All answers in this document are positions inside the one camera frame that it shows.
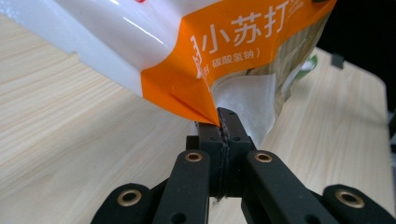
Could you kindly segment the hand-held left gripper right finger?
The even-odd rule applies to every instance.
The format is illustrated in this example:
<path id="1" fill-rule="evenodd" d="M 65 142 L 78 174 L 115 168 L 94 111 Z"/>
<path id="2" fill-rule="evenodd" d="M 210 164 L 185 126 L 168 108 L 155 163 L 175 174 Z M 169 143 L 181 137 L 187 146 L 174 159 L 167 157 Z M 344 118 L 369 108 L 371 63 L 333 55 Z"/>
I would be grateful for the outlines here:
<path id="1" fill-rule="evenodd" d="M 223 189 L 226 197 L 241 197 L 243 194 L 244 162 L 254 144 L 238 115 L 230 109 L 218 109 L 224 141 Z"/>

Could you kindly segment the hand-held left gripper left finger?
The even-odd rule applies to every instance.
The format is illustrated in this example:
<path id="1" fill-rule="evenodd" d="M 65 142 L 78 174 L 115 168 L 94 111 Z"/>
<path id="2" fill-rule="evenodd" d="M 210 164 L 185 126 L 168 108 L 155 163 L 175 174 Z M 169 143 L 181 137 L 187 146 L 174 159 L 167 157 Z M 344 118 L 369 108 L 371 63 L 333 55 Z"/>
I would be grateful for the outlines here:
<path id="1" fill-rule="evenodd" d="M 223 138 L 216 125 L 195 122 L 192 132 L 187 135 L 186 149 L 205 152 L 210 157 L 209 195 L 215 198 L 224 196 L 223 186 Z"/>

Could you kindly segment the green and white powder packet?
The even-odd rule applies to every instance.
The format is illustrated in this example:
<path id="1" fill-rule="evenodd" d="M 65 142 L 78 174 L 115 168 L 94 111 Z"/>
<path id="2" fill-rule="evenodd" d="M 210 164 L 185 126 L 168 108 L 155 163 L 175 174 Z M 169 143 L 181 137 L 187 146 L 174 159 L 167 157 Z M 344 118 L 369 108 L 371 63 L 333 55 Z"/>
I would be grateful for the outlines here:
<path id="1" fill-rule="evenodd" d="M 306 75 L 308 75 L 311 71 L 313 71 L 318 65 L 318 56 L 313 55 L 309 59 L 307 59 L 303 65 L 301 66 L 300 70 L 297 72 L 295 76 L 295 80 L 302 79 Z"/>

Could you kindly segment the white and orange powder packet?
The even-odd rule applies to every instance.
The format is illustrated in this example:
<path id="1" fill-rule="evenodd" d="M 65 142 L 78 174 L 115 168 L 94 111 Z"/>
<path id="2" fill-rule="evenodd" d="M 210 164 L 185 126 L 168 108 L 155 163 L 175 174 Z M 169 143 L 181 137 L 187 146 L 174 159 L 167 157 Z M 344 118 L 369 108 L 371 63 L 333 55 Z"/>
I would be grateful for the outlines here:
<path id="1" fill-rule="evenodd" d="M 161 108 L 260 144 L 337 0 L 0 0 L 0 14 Z"/>

